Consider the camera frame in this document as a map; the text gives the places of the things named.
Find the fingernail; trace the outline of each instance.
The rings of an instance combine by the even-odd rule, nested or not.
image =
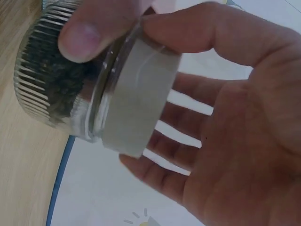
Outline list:
[[[97,29],[87,23],[76,23],[68,28],[59,39],[59,49],[64,57],[82,63],[90,60],[100,44]]]

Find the hand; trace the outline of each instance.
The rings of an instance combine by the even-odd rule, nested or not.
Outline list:
[[[146,157],[122,155],[122,163],[207,226],[300,225],[301,36],[216,3],[150,16],[143,24],[149,36],[178,52],[214,48],[253,72],[247,81],[177,77],[174,89],[212,106],[213,114],[167,103],[161,120],[202,147],[155,131],[148,148],[190,176]]]
[[[58,46],[64,57],[82,63],[96,57],[128,31],[153,0],[84,0],[66,23]]]

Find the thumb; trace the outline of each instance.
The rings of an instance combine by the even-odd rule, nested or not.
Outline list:
[[[83,63],[125,34],[152,0],[84,0],[61,31],[64,57]]]

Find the dried herbs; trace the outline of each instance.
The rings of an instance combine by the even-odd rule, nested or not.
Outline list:
[[[24,92],[28,92],[24,88],[30,89],[30,96],[36,97],[35,102],[41,100],[42,104],[43,100],[46,101],[49,120],[57,123],[64,117],[70,117],[84,81],[94,80],[102,64],[99,64],[99,58],[97,64],[93,61],[77,64],[64,58],[57,47],[62,20],[50,19],[47,15],[40,18],[23,49],[19,72],[26,76],[22,76],[22,88],[19,89]],[[42,114],[39,108],[34,111]]]

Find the glass jar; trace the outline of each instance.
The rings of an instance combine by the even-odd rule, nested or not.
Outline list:
[[[80,5],[45,8],[17,54],[14,86],[26,113],[88,142],[140,157],[172,88],[181,54],[150,40],[138,23],[95,59],[77,64],[59,52],[63,25]]]

